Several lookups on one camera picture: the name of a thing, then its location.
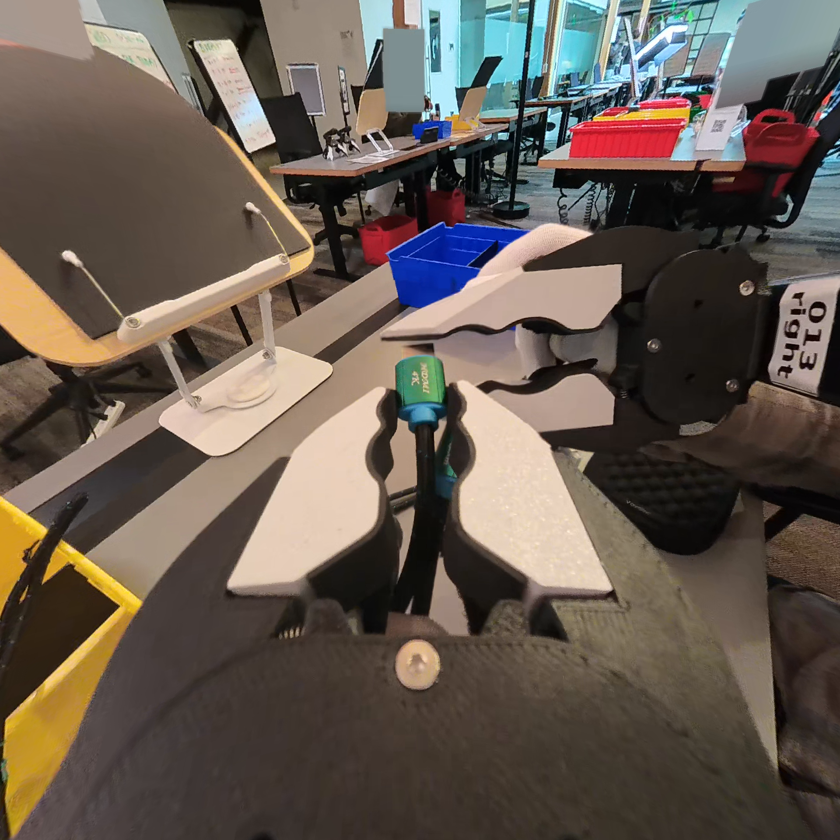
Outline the black office chair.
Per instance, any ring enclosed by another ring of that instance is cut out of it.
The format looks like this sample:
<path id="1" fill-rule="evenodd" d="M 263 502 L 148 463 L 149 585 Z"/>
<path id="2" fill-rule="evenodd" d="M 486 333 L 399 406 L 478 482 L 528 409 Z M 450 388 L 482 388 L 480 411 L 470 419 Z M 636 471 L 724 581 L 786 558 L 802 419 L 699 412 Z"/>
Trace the black office chair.
<path id="1" fill-rule="evenodd" d="M 762 243 L 769 239 L 772 229 L 790 227 L 797 220 L 817 170 L 838 145 L 838 78 L 838 52 L 835 51 L 825 68 L 803 71 L 796 78 L 783 108 L 761 110 L 792 112 L 798 123 L 819 132 L 820 139 L 798 167 L 786 169 L 745 163 L 734 175 L 716 175 L 704 192 L 695 195 L 695 228 L 716 230 L 710 247 L 718 247 L 729 228 L 739 229 L 737 242 L 748 228 L 757 228 L 757 241 Z"/>
<path id="2" fill-rule="evenodd" d="M 46 362 L 47 369 L 58 383 L 49 388 L 49 397 L 11 432 L 2 437 L 1 449 L 11 461 L 23 457 L 16 442 L 44 421 L 67 408 L 71 411 L 77 426 L 81 444 L 85 444 L 96 413 L 114 400 L 114 396 L 127 394 L 164 395 L 167 389 L 152 383 L 152 371 L 142 362 L 129 362 L 89 371 L 75 369 L 56 362 Z"/>

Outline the black monitor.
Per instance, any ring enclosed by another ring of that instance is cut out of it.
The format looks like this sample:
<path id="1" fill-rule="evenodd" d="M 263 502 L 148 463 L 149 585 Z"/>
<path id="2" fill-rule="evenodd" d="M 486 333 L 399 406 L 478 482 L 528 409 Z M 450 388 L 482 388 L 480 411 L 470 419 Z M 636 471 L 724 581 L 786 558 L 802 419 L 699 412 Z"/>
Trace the black monitor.
<path id="1" fill-rule="evenodd" d="M 318 133 L 299 92 L 262 98 L 259 103 L 275 136 L 275 146 L 282 164 L 322 154 Z"/>

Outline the grey framed sign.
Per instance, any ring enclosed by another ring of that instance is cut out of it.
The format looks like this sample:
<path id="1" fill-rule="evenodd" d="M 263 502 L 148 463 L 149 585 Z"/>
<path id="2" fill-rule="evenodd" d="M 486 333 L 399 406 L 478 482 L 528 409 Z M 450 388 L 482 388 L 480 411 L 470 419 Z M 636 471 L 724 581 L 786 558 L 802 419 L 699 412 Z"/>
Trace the grey framed sign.
<path id="1" fill-rule="evenodd" d="M 316 62 L 294 62 L 286 65 L 290 91 L 301 96 L 309 117 L 327 115 L 320 66 Z"/>

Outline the person's right forearm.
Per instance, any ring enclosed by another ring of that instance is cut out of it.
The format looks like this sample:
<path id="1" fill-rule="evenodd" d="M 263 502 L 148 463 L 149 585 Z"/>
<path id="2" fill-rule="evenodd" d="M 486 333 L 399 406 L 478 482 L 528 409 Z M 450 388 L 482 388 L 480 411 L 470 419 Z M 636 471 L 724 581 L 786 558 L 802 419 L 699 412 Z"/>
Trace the person's right forearm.
<path id="1" fill-rule="evenodd" d="M 742 482 L 839 498 L 839 408 L 762 382 L 717 424 L 641 448 L 657 459 L 697 459 Z"/>

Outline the white printed card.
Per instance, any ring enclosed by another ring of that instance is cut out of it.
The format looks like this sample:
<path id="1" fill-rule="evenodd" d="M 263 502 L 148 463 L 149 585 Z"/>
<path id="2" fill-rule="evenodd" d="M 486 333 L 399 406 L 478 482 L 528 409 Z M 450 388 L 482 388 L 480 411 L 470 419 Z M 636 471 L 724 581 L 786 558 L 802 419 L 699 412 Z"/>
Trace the white printed card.
<path id="1" fill-rule="evenodd" d="M 746 113 L 743 103 L 720 107 L 717 101 L 710 103 L 709 109 L 696 135 L 695 151 L 722 152 L 725 150 L 732 132 L 741 124 L 741 117 Z"/>

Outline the red plastic tray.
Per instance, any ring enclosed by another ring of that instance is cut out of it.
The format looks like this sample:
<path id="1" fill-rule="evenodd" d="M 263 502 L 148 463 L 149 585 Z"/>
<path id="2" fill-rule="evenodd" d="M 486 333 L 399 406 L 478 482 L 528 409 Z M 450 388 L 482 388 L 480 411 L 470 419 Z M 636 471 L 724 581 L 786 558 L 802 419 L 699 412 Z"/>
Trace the red plastic tray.
<path id="1" fill-rule="evenodd" d="M 571 130 L 571 159 L 668 159 L 687 119 L 592 120 Z"/>

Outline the yellow plastic tray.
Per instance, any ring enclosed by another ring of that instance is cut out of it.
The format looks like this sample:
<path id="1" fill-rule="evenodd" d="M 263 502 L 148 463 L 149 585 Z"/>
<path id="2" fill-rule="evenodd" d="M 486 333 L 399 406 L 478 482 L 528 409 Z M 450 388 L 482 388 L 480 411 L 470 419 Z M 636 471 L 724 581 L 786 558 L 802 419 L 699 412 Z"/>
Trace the yellow plastic tray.
<path id="1" fill-rule="evenodd" d="M 608 108 L 596 115 L 594 122 L 615 123 L 615 122 L 681 122 L 687 124 L 690 117 L 690 108 Z"/>

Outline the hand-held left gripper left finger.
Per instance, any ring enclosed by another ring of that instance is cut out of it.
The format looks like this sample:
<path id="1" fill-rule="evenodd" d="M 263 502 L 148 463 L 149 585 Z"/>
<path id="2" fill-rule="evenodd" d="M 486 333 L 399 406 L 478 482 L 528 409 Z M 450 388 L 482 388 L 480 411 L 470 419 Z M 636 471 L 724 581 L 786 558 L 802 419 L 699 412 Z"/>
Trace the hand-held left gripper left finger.
<path id="1" fill-rule="evenodd" d="M 396 582 L 401 536 L 385 479 L 396 394 L 375 387 L 297 446 L 227 579 L 241 596 L 373 597 Z"/>

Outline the white tablet stand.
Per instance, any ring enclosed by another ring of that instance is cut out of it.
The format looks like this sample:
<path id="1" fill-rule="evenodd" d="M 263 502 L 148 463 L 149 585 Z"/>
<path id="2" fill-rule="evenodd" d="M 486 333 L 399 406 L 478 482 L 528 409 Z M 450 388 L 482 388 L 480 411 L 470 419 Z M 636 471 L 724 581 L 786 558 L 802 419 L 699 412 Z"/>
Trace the white tablet stand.
<path id="1" fill-rule="evenodd" d="M 40 49 L 11 36 L 2 38 L 3 46 Z M 86 58 L 73 59 L 89 59 L 93 49 L 88 48 Z M 220 133 L 236 148 L 238 157 L 248 161 L 247 169 L 269 186 L 236 142 Z M 274 335 L 270 292 L 282 283 L 290 284 L 310 266 L 312 240 L 300 255 L 290 257 L 282 248 L 278 255 L 235 276 L 129 316 L 121 314 L 74 253 L 66 251 L 61 257 L 79 269 L 117 312 L 117 330 L 90 339 L 2 250 L 2 331 L 27 354 L 73 369 L 98 368 L 156 346 L 181 395 L 173 407 L 164 410 L 161 425 L 206 455 L 234 452 L 331 375 L 329 363 L 277 346 Z M 263 331 L 252 356 L 193 392 L 172 348 L 176 334 L 252 297 L 259 301 Z"/>

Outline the black textured pad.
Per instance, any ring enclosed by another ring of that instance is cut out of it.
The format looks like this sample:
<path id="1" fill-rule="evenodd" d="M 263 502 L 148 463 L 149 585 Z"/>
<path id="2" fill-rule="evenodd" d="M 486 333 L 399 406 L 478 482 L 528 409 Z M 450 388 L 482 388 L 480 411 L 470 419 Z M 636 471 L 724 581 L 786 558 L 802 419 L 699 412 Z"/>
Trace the black textured pad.
<path id="1" fill-rule="evenodd" d="M 677 555 L 708 551 L 740 496 L 736 479 L 696 459 L 595 454 L 583 472 L 657 549 Z"/>

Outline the whiteboard with green writing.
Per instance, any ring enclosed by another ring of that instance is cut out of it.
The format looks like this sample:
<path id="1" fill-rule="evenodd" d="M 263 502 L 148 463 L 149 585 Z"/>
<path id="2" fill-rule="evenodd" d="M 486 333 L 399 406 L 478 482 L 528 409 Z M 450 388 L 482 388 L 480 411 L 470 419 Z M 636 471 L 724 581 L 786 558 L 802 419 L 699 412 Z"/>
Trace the whiteboard with green writing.
<path id="1" fill-rule="evenodd" d="M 121 58 L 176 91 L 151 42 L 141 32 L 88 21 L 84 25 L 92 46 Z"/>

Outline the white power strip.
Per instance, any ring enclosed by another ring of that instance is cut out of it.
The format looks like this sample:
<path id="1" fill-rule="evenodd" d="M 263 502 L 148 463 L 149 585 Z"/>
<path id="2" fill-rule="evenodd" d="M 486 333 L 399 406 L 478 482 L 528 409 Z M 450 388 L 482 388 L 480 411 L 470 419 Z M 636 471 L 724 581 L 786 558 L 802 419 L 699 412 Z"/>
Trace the white power strip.
<path id="1" fill-rule="evenodd" d="M 96 422 L 91 426 L 85 445 L 100 439 L 113 429 L 125 410 L 125 402 L 111 401 L 96 413 Z"/>

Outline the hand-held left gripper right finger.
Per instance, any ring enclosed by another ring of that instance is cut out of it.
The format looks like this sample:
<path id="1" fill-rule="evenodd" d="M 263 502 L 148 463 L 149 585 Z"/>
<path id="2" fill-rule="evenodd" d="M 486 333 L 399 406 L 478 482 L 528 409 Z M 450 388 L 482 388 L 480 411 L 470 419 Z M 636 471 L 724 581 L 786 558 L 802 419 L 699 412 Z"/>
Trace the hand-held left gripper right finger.
<path id="1" fill-rule="evenodd" d="M 444 567 L 462 597 L 611 597 L 551 446 L 467 381 L 449 387 L 456 475 Z"/>

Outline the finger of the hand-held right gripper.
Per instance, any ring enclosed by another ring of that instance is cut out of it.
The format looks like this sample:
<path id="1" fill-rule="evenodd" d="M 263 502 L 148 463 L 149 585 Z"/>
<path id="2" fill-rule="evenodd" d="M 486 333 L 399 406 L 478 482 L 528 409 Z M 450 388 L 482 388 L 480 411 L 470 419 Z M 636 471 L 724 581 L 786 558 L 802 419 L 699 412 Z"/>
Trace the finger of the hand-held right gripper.
<path id="1" fill-rule="evenodd" d="M 485 381 L 483 393 L 541 434 L 614 424 L 616 398 L 585 364 L 556 364 L 519 381 Z"/>
<path id="2" fill-rule="evenodd" d="M 572 333 L 599 329 L 622 296 L 621 266 L 503 272 L 414 310 L 384 341 L 429 342 L 453 333 L 496 334 L 525 322 Z"/>

